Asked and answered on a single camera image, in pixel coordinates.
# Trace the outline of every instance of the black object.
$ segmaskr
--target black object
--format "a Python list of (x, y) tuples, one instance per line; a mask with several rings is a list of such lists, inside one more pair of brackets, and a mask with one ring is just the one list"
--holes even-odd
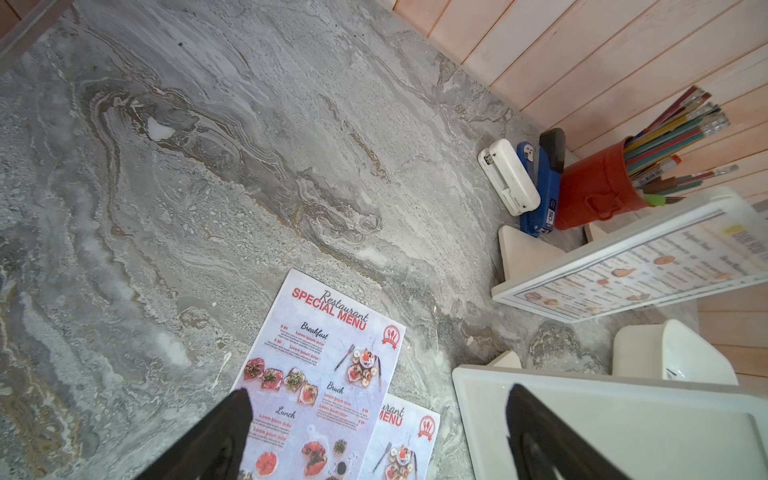
[(556, 174), (565, 169), (565, 132), (562, 128), (552, 128), (538, 136), (538, 144), (547, 152), (549, 167)]
[(134, 480), (235, 480), (253, 411), (235, 390)]
[(629, 480), (524, 386), (507, 401), (509, 448), (519, 480)]

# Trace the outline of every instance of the white tray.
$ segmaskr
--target white tray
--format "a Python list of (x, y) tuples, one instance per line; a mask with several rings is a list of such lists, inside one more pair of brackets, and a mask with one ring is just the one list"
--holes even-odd
[(768, 401), (737, 387), (460, 366), (477, 480), (517, 478), (505, 408), (520, 383), (633, 480), (768, 478)]

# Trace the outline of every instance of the white stapler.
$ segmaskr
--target white stapler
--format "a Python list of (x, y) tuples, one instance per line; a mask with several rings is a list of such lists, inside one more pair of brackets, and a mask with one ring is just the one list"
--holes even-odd
[(512, 216), (538, 208), (538, 190), (508, 140), (502, 138), (481, 151), (478, 163)]

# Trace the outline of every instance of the stapler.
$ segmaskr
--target stapler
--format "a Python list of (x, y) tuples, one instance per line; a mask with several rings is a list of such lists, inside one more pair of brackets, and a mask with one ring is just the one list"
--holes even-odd
[(565, 132), (553, 128), (539, 135), (538, 170), (534, 175), (534, 147), (527, 141), (517, 146), (521, 165), (533, 180), (541, 198), (538, 207), (520, 216), (520, 230), (538, 237), (554, 228), (554, 217), (558, 211), (560, 176), (565, 166)]
[(541, 198), (536, 186), (509, 140), (502, 138), (481, 151), (478, 163), (512, 216), (530, 212), (539, 206)]

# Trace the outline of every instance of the restaurant menu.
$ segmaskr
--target restaurant menu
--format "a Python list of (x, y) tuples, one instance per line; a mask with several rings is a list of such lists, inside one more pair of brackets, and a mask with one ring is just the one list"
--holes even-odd
[(358, 478), (406, 328), (288, 273), (233, 389), (253, 421), (241, 478)]
[(362, 461), (361, 480), (425, 480), (440, 415), (387, 394)]
[(725, 213), (515, 294), (571, 319), (768, 275), (768, 246)]

